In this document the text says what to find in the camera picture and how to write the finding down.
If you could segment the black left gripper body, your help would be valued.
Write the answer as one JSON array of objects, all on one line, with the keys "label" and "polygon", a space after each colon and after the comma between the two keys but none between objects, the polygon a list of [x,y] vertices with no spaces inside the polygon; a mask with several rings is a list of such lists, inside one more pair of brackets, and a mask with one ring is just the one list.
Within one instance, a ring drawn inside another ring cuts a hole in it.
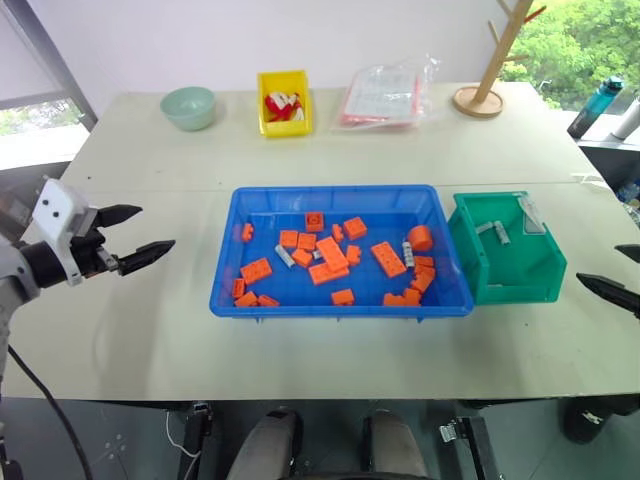
[{"label": "black left gripper body", "polygon": [[103,248],[106,239],[99,229],[119,222],[117,207],[101,208],[96,211],[88,229],[72,238],[71,253],[83,278],[118,269],[117,258]]}]

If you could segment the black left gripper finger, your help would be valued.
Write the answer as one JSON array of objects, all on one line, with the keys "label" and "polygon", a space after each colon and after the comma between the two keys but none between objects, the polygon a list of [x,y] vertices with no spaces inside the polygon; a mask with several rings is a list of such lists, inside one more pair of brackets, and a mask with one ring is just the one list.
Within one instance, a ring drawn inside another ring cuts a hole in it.
[{"label": "black left gripper finger", "polygon": [[136,251],[130,255],[118,258],[119,275],[126,276],[155,263],[167,254],[175,243],[175,240],[151,242],[137,248]]},{"label": "black left gripper finger", "polygon": [[100,208],[94,219],[94,228],[108,228],[125,222],[136,214],[142,212],[139,206],[117,204]]}]

